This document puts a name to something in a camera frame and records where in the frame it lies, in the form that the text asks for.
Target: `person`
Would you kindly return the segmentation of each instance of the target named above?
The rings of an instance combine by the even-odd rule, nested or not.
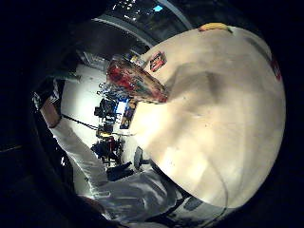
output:
[[[88,179],[92,199],[83,199],[107,219],[120,223],[144,222],[165,213],[182,198],[178,188],[154,169],[109,181],[102,162],[74,133],[67,120],[61,118],[49,98],[39,110],[57,143]]]

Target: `desk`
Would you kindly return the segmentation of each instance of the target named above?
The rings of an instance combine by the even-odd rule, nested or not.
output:
[[[269,174],[285,124],[285,96],[272,53],[232,28],[174,36],[146,52],[167,63],[152,76],[171,88],[166,104],[139,103],[131,134],[171,180],[215,206],[243,205]]]

